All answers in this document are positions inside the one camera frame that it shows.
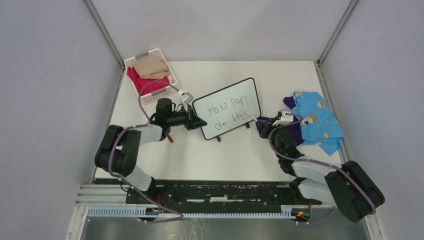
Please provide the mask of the brown marker cap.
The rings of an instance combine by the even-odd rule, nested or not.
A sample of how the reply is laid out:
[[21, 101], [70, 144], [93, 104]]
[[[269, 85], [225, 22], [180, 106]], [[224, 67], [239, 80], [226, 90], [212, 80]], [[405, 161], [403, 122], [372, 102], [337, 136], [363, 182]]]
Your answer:
[[168, 136], [167, 136], [167, 139], [168, 139], [171, 143], [173, 143], [173, 142], [174, 142], [173, 138], [172, 138], [170, 135], [168, 135]]

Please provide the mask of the black framed whiteboard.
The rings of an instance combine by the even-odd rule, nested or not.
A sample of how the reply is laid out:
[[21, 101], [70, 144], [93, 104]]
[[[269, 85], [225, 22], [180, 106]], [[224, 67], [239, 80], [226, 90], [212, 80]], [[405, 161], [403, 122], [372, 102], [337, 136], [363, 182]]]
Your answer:
[[262, 115], [255, 79], [249, 77], [192, 102], [198, 117], [207, 122], [201, 127], [202, 135], [209, 141], [236, 128], [244, 126], [252, 117]]

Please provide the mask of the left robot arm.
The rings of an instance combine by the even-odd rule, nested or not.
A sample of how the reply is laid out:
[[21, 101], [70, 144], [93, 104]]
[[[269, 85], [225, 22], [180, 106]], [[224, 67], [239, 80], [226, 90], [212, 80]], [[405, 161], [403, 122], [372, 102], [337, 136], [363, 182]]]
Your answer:
[[176, 126], [184, 126], [191, 131], [207, 126], [207, 122], [195, 114], [191, 105], [183, 104], [181, 109], [177, 109], [171, 99], [161, 98], [148, 123], [129, 127], [110, 125], [96, 152], [94, 165], [122, 180], [138, 191], [140, 200], [151, 204], [157, 198], [156, 181], [137, 165], [139, 148], [165, 140], [171, 128]]

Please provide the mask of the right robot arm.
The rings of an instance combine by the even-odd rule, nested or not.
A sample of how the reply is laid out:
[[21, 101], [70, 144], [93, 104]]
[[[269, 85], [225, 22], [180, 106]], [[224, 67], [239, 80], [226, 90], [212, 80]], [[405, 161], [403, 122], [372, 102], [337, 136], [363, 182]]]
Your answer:
[[311, 159], [297, 149], [294, 132], [275, 123], [272, 118], [255, 121], [259, 136], [268, 140], [279, 167], [295, 178], [288, 191], [293, 203], [317, 200], [357, 223], [386, 202], [383, 192], [357, 162], [331, 164]]

